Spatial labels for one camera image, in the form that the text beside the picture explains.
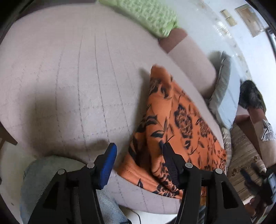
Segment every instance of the grey pillow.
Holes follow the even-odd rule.
[[[219,78],[211,99],[209,109],[217,122],[230,129],[234,122],[240,96],[240,76],[232,59],[225,52],[221,55]]]

